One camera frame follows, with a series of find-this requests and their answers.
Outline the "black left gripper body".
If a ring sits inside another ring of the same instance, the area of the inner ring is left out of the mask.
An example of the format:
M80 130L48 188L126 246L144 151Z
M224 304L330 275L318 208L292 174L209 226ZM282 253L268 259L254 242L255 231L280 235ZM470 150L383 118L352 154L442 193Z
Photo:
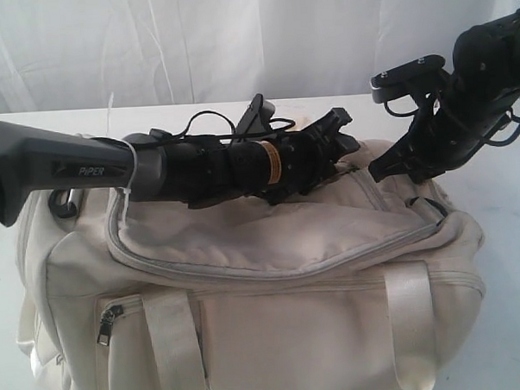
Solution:
M293 167L301 173L335 167L338 161L331 156L331 141L351 121L345 109L335 107L302 130L278 133L263 141L261 146L269 160L269 179L263 188L265 201L266 189L279 183Z

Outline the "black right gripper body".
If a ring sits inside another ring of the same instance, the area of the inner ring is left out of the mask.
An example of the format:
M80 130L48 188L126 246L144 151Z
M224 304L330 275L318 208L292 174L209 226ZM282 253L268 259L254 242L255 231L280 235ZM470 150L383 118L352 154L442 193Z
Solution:
M510 121L511 91L497 76L454 72L436 91L436 112L430 104L408 132L417 135L421 163L437 163L446 171L467 163L493 135Z

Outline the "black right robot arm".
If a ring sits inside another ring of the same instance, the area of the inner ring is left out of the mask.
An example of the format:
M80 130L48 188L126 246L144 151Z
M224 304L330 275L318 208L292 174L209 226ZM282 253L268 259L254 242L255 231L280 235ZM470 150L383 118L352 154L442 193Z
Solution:
M520 136L512 110L520 98L520 9L460 34L452 53L452 72L430 54L371 78L375 103L387 108L409 96L417 106L403 137L370 162L375 181L407 175L422 184Z

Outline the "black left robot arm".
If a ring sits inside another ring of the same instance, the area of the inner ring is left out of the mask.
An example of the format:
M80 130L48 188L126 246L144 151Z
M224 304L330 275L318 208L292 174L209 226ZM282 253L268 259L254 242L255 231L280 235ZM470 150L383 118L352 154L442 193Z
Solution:
M14 224L33 191L119 188L134 202L203 209L255 196L278 204L336 175L360 147L341 129L342 108L305 129L240 135L168 134L152 129L124 141L65 135L0 121L0 224Z

